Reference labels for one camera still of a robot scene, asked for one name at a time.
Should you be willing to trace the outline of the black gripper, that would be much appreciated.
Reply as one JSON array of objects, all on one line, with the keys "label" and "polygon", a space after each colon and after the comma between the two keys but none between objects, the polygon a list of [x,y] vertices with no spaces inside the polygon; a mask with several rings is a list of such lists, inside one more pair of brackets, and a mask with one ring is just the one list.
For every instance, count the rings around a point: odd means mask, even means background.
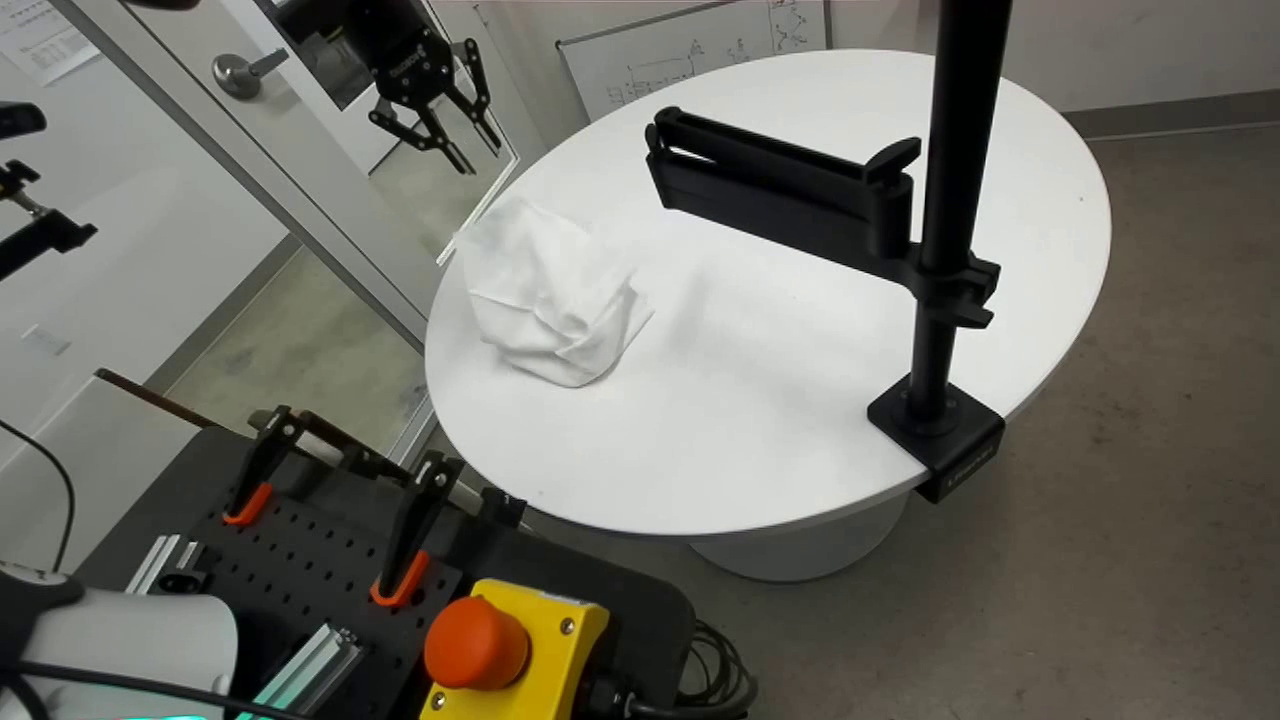
[{"label": "black gripper", "polygon": [[[440,151],[455,172],[472,177],[472,162],[430,114],[432,99],[455,90],[455,59],[445,34],[430,21],[421,0],[268,0],[268,21],[289,41],[346,41],[361,69],[377,83],[370,121],[415,151]],[[472,98],[465,99],[468,121],[494,151],[504,148],[487,121],[494,94],[475,41],[459,41],[455,58],[468,71]]]}]

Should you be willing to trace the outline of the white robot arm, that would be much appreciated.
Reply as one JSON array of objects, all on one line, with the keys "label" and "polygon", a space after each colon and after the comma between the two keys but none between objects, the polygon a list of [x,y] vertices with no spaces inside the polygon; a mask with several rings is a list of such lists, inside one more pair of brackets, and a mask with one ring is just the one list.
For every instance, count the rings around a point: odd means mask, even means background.
[{"label": "white robot arm", "polygon": [[[78,576],[0,567],[0,663],[80,668],[227,697],[242,629],[216,596],[130,596]],[[0,720],[225,720],[216,705],[29,677],[39,707],[0,684]]]}]

